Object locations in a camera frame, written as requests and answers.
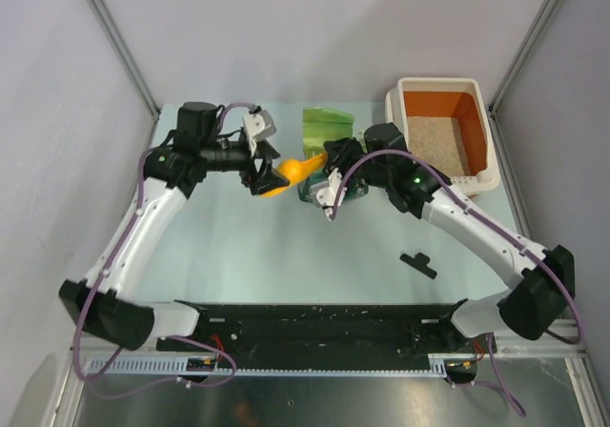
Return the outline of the orange plastic scoop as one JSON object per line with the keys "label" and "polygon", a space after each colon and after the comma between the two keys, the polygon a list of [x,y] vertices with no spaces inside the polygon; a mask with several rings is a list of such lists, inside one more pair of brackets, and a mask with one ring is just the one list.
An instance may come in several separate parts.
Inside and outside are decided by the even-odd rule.
{"label": "orange plastic scoop", "polygon": [[282,161],[278,167],[278,172],[288,180],[288,184],[266,192],[262,194],[262,197],[277,196],[300,184],[320,170],[326,164],[327,158],[326,153],[320,153],[307,160],[287,159]]}

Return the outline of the black bag clip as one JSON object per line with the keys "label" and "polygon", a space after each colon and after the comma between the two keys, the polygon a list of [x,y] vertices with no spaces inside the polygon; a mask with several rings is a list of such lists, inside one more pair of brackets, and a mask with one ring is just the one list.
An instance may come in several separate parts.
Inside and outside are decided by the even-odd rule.
{"label": "black bag clip", "polygon": [[400,255],[399,259],[428,278],[432,280],[437,278],[437,271],[430,267],[431,259],[427,254],[422,252],[413,255],[403,253]]}

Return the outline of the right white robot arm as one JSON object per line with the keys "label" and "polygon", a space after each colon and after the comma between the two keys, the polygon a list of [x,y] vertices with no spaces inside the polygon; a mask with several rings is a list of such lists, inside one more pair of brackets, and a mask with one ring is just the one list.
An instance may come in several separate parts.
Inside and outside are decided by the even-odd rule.
{"label": "right white robot arm", "polygon": [[323,172],[327,197],[320,204],[335,220],[348,187],[363,183],[386,192],[392,205],[450,235],[485,262],[504,292],[460,301],[439,328],[441,344],[461,352],[474,337],[510,330],[537,340],[566,309],[575,309],[575,258],[565,247],[548,249],[484,212],[444,173],[408,151],[393,123],[353,137],[327,141]]}

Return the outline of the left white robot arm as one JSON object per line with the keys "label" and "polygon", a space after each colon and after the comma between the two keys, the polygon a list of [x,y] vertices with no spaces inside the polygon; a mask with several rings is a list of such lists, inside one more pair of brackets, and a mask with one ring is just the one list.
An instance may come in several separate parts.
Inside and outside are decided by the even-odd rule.
{"label": "left white robot arm", "polygon": [[271,115],[245,104],[237,139],[222,131],[229,107],[186,102],[176,125],[138,162],[132,204],[109,245],[80,281],[66,280],[59,298],[75,322],[73,342],[83,334],[135,351],[147,340],[177,336],[188,349],[204,348],[211,328],[194,306],[175,299],[136,300],[149,259],[162,234],[209,173],[237,172],[252,195],[288,185],[274,168],[279,157],[269,139]]}

